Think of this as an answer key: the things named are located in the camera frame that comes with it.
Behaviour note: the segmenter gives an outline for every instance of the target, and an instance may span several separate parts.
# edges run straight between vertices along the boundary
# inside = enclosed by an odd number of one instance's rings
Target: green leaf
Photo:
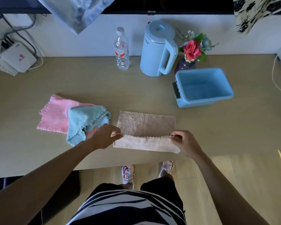
[[[199,61],[206,61],[207,60],[207,55],[205,52],[201,51],[201,55],[198,57]]]
[[[178,52],[184,52],[183,46],[181,46],[181,47],[178,48]]]
[[[198,41],[199,43],[201,43],[202,39],[203,39],[203,33],[197,35],[196,37],[194,37],[194,41]]]

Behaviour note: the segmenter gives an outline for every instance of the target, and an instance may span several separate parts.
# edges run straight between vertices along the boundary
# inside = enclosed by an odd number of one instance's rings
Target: light blue kettle
[[[175,30],[162,20],[147,24],[140,65],[144,74],[161,76],[171,71],[178,55],[174,37]]]

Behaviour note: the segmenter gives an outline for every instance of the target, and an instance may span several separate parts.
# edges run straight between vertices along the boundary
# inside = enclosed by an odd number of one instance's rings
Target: beige towel
[[[115,148],[180,152],[169,136],[176,129],[175,116],[120,111],[118,127],[124,136]]]

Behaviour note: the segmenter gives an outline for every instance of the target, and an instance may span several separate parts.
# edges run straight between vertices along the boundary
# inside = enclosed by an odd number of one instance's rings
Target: blue plastic basin
[[[234,92],[221,68],[182,70],[176,73],[180,108],[205,106],[230,99]]]

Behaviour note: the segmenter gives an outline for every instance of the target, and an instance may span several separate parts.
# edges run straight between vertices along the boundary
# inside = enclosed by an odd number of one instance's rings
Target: white wall
[[[184,32],[206,33],[213,43],[219,43],[209,54],[271,54],[281,47],[281,15],[261,19],[244,38],[236,33],[233,15],[100,15],[79,35],[52,15],[37,15],[37,23],[29,32],[44,56],[114,56],[116,28],[123,26],[130,55],[137,56],[141,55],[145,26],[157,19],[165,19]],[[0,32],[7,28],[0,20]]]

